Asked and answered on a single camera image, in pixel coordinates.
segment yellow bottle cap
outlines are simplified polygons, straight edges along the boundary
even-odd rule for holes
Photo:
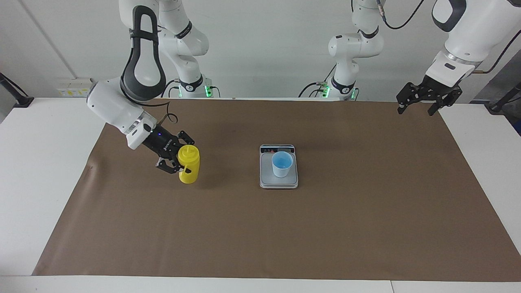
[[[199,160],[199,149],[194,145],[184,145],[179,149],[177,158],[182,164],[190,164]]]

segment white wall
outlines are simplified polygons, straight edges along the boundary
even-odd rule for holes
[[[417,3],[388,1],[389,22],[401,24]],[[426,1],[402,30],[380,26],[384,51],[358,62],[361,100],[395,101],[406,82],[422,80],[447,38],[432,22],[433,3]],[[210,39],[210,51],[199,58],[201,70],[224,96],[296,96],[304,85],[322,80],[334,65],[327,51],[329,39],[356,32],[349,0],[185,0],[184,4],[194,25]],[[0,70],[35,96],[56,96],[57,78],[117,77],[130,50],[117,0],[2,0],[0,39]],[[494,49],[483,68],[493,63],[507,42]],[[520,48],[518,40],[494,73]],[[163,61],[168,77],[176,77],[173,67]],[[463,81],[460,100],[470,101],[493,75]]]

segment scale platform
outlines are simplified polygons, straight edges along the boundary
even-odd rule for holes
[[[296,167],[295,148],[290,144],[270,144],[260,147],[260,185],[265,189],[294,189],[299,186],[299,175]],[[288,175],[279,178],[273,174],[271,165],[271,157],[277,151],[289,152],[293,157],[293,166],[291,166]]]

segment yellow bottle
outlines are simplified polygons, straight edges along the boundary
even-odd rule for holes
[[[194,145],[185,145],[179,149],[177,153],[177,159],[179,163],[184,166],[185,169],[189,169],[191,172],[185,171],[179,172],[179,180],[184,184],[192,184],[197,180],[199,175],[199,149]]]

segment brown paper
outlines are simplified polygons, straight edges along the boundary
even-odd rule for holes
[[[521,257],[439,114],[393,103],[175,100],[193,185],[106,126],[34,275],[521,281]],[[162,108],[147,109],[156,117]],[[295,145],[299,187],[259,186]]]

